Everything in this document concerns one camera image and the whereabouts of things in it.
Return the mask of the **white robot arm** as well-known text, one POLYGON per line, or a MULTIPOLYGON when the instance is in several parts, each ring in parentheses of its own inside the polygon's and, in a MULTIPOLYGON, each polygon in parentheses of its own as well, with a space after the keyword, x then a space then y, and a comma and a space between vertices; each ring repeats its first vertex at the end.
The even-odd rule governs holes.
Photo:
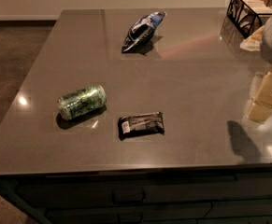
POLYGON ((271 67, 264 74, 255 74, 244 114, 246 119, 256 123, 264 123, 272 116, 272 16, 265 23, 260 51, 271 67))

